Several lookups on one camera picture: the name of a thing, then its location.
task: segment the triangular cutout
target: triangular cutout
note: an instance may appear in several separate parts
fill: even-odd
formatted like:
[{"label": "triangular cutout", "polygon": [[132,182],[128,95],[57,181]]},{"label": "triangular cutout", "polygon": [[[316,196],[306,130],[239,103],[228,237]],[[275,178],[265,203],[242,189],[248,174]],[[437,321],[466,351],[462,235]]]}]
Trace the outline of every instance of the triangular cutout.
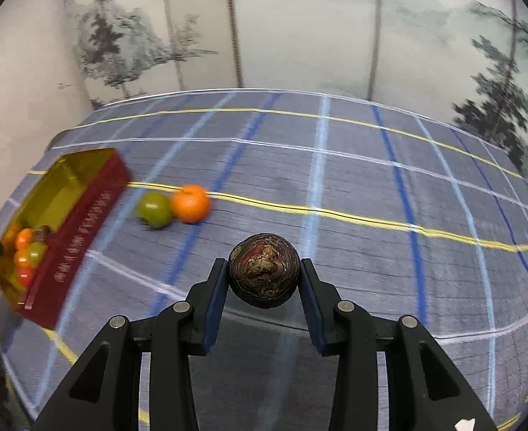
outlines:
[{"label": "triangular cutout", "polygon": [[109,345],[102,344],[89,364],[82,371],[80,377],[70,388],[70,396],[73,399],[96,403],[100,398],[102,379],[107,366]]},{"label": "triangular cutout", "polygon": [[420,344],[421,364],[424,367],[427,396],[430,400],[443,400],[457,397],[459,388],[450,377],[441,361],[431,351],[427,344]]}]

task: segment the open gift box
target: open gift box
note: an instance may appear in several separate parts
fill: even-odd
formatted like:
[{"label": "open gift box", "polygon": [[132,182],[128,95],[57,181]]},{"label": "open gift box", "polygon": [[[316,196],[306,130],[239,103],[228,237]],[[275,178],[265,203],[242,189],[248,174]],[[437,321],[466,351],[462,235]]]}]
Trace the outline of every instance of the open gift box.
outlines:
[{"label": "open gift box", "polygon": [[115,149],[84,150],[62,156],[22,202],[12,227],[48,225],[45,256],[28,288],[21,285],[13,251],[0,258],[0,287],[19,314],[54,329],[69,287],[84,255],[130,173]]}]

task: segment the green object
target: green object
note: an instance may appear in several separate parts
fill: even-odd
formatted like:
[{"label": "green object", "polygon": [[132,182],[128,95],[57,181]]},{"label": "green object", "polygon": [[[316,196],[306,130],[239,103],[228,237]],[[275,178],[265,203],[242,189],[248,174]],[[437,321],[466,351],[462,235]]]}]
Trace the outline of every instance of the green object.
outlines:
[{"label": "green object", "polygon": [[136,205],[136,215],[152,228],[164,228],[172,222],[170,198],[163,193],[145,193]]},{"label": "green object", "polygon": [[46,251],[47,245],[40,241],[35,241],[28,246],[28,258],[33,269],[39,266],[43,257],[45,257]]}]

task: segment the silver bolt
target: silver bolt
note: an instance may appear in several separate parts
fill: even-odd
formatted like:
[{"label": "silver bolt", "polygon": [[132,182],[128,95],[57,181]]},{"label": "silver bolt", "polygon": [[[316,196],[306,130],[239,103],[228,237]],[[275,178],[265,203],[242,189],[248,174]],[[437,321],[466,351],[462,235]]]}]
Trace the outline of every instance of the silver bolt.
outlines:
[{"label": "silver bolt", "polygon": [[179,301],[178,303],[174,303],[173,308],[175,312],[187,312],[190,309],[190,303],[187,301]]},{"label": "silver bolt", "polygon": [[414,328],[417,326],[417,319],[414,316],[404,316],[402,318],[402,324],[407,328]]},{"label": "silver bolt", "polygon": [[343,312],[350,312],[354,310],[354,304],[351,301],[342,300],[337,304],[337,308]]},{"label": "silver bolt", "polygon": [[113,329],[118,329],[118,328],[121,328],[122,326],[124,326],[124,323],[126,321],[124,320],[124,317],[122,316],[114,316],[109,322],[108,324],[111,325],[111,328]]}]

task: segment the orange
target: orange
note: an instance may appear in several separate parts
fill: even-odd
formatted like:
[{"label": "orange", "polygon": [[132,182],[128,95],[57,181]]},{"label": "orange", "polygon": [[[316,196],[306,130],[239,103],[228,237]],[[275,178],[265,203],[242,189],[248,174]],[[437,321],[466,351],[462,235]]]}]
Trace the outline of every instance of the orange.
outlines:
[{"label": "orange", "polygon": [[33,236],[34,232],[32,231],[32,228],[24,228],[23,230],[19,231],[19,234],[16,236],[16,249],[26,249],[29,243],[32,241]]},{"label": "orange", "polygon": [[30,256],[28,255],[28,251],[25,249],[16,251],[13,261],[15,262],[16,267],[30,267],[31,266]]},{"label": "orange", "polygon": [[19,222],[13,222],[10,224],[10,227],[6,230],[1,239],[5,254],[11,254],[15,250],[16,236],[22,229],[23,226],[19,224]]},{"label": "orange", "polygon": [[210,198],[197,184],[187,184],[172,198],[174,215],[184,223],[197,223],[210,212]]}]

